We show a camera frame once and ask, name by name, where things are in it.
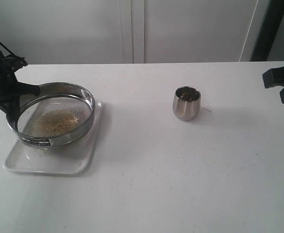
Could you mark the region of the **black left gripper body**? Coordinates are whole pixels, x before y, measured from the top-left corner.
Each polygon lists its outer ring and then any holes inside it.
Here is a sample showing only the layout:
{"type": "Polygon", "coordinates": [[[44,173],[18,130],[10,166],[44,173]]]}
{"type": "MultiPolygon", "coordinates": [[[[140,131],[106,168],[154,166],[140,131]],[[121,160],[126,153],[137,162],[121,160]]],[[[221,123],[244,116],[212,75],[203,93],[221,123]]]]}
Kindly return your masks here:
{"type": "Polygon", "coordinates": [[[0,100],[19,96],[18,81],[15,76],[17,63],[16,56],[0,54],[0,100]]]}

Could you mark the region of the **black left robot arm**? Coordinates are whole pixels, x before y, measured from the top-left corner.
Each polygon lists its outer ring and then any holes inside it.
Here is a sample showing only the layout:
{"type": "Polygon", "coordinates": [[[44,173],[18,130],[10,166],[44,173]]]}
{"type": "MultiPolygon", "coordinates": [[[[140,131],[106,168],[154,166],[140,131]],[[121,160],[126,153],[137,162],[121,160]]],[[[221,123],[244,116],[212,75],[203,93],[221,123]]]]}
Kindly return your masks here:
{"type": "Polygon", "coordinates": [[[0,110],[14,130],[21,115],[20,97],[40,94],[38,85],[21,83],[16,78],[15,72],[27,65],[25,58],[15,55],[0,42],[0,110]]]}

